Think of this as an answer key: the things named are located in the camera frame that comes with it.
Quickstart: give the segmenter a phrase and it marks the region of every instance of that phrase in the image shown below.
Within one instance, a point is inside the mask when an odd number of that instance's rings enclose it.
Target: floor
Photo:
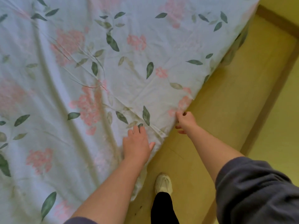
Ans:
[[[233,63],[217,69],[189,107],[197,123],[240,150],[295,42],[286,32],[256,16]],[[187,136],[173,130],[147,170],[144,187],[129,206],[126,224],[150,223],[153,185],[160,172],[172,179],[173,207],[179,221],[203,221],[215,189]]]

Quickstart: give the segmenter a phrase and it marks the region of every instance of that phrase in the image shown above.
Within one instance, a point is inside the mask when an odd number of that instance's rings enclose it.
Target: person's left hand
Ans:
[[[128,130],[128,136],[123,138],[125,160],[129,159],[131,162],[138,162],[144,166],[155,144],[155,142],[149,144],[144,127],[140,127],[139,131],[138,126],[134,126],[133,130]]]

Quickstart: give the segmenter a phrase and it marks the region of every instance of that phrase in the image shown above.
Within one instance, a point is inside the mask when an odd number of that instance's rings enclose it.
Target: white shoe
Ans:
[[[164,173],[160,173],[155,181],[155,193],[166,192],[169,195],[172,194],[172,184],[170,177]]]

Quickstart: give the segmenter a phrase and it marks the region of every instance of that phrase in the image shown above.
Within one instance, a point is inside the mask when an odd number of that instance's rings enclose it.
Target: bed sheet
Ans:
[[[258,1],[0,0],[2,222],[63,223],[135,124],[152,158]]]

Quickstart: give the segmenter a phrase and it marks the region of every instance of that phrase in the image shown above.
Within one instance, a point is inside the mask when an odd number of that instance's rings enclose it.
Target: sleeve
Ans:
[[[74,217],[67,220],[64,224],[97,224],[97,223],[88,218]]]
[[[267,162],[235,158],[215,185],[219,224],[299,223],[299,188]]]

